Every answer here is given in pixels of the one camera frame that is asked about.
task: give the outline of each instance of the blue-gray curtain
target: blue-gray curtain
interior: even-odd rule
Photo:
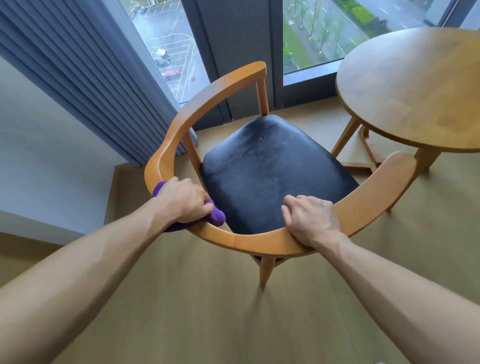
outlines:
[[[135,166],[177,113],[101,0],[0,0],[0,55]]]

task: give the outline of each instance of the parking lot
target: parking lot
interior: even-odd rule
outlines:
[[[152,57],[158,49],[170,56],[170,64],[158,69],[179,104],[210,84],[181,1],[150,6],[132,21]]]

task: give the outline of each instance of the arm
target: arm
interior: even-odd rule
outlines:
[[[140,209],[59,249],[0,289],[0,363],[50,363],[96,317],[171,223],[210,212],[208,194],[173,178]]]
[[[286,196],[290,232],[342,275],[412,363],[480,363],[480,306],[350,241],[329,201]]]

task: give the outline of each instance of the chair armrest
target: chair armrest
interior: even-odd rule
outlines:
[[[145,167],[144,176],[148,191],[152,193],[157,183],[173,177],[177,146],[182,137],[202,116],[220,101],[254,82],[263,80],[265,76],[265,62],[254,62],[220,77],[192,97],[173,119],[165,140]]]
[[[334,209],[342,232],[352,236],[386,211],[409,186],[416,165],[412,155],[395,152],[363,184],[337,202]],[[188,230],[210,243],[248,254],[295,257],[314,253],[286,228],[239,235],[208,223],[198,223]]]

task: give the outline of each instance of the black leather cushion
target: black leather cushion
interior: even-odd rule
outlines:
[[[335,203],[358,187],[329,152],[276,115],[252,120],[213,148],[200,173],[237,234],[284,227],[280,206],[288,194]]]

